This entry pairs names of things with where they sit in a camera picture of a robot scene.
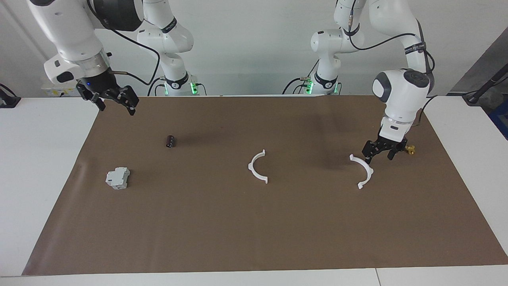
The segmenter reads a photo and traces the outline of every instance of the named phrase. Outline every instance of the gold valve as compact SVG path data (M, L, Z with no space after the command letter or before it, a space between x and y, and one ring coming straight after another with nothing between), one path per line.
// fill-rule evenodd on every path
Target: gold valve
M416 152L416 147L414 145L406 146L406 152L410 155L414 155Z

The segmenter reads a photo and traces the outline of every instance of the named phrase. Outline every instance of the black stand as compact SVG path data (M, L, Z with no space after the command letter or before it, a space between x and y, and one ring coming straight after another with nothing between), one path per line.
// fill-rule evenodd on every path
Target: black stand
M478 106L478 100L482 95L487 92L491 87L493 87L501 78L508 73L508 64L506 64L500 71L498 71L486 84L482 86L475 94L473 95L464 95L462 98L466 101L469 106Z
M5 101L5 104L0 104L0 108L14 108L16 105L18 105L21 97L11 97L8 96L3 90L0 90L0 99Z

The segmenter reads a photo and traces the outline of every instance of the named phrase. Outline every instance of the green indicator light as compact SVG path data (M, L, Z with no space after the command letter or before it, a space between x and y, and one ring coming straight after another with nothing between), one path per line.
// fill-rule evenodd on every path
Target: green indicator light
M314 88L314 82L310 82L309 85L307 85L307 94L312 94L312 89Z
M190 86L191 86L191 89L192 89L192 94L197 94L198 93L198 87L196 86L196 84L191 82Z

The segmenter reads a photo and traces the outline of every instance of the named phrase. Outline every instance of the white table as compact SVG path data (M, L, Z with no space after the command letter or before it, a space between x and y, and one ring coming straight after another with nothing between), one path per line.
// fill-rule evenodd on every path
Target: white table
M23 99L15 109L0 109L0 285L508 285L508 266L15 277L97 113L77 98ZM508 253L508 141L461 98L436 98L426 113Z

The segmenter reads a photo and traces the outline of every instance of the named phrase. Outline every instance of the white wall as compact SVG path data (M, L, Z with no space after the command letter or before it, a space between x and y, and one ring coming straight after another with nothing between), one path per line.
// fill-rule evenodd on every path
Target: white wall
M31 18L25 0L0 1L21 20L45 55L52 56L54 47ZM408 1L424 28L429 51L437 60L436 94L450 91L508 25L506 0ZM333 0L171 0L174 14L196 40L194 49L182 57L210 94L279 94L289 80L307 75L316 61L310 37L316 31L336 28L334 5ZM370 27L368 13L362 17L367 44L386 38ZM106 50L113 52L115 70L149 78L155 60L148 52L110 31L97 34ZM134 38L136 33L127 35ZM8 39L19 41L12 36ZM14 57L16 53L0 52L0 58ZM398 41L343 55L341 59L343 94L371 94L370 85L378 72L406 66ZM33 78L41 75L37 69L20 69ZM132 85L140 95L147 90L130 78L121 77L120 83ZM23 94L32 96L36 91Z
M9 6L0 1L0 82L18 96L42 96L44 58L36 55Z

